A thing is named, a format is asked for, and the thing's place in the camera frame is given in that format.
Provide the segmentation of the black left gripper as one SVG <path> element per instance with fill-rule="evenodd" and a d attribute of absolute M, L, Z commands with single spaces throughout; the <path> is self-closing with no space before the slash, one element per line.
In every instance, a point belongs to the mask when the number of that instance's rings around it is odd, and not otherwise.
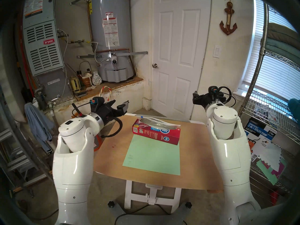
<path fill-rule="evenodd" d="M 118 105 L 117 109 L 112 108 L 112 105 L 115 102 L 116 100 L 112 100 L 110 102 L 104 103 L 101 106 L 101 119 L 104 126 L 107 125 L 110 121 L 114 120 L 114 118 L 124 116 L 127 113 L 129 101 L 123 102 L 122 104 Z"/>

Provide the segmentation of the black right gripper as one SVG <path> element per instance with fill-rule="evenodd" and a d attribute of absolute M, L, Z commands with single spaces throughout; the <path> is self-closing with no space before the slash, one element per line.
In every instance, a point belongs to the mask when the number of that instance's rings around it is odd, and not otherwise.
<path fill-rule="evenodd" d="M 212 103 L 211 94 L 206 93 L 203 95 L 199 95 L 197 92 L 193 92 L 193 104 L 201 105 L 202 107 L 207 107 Z"/>

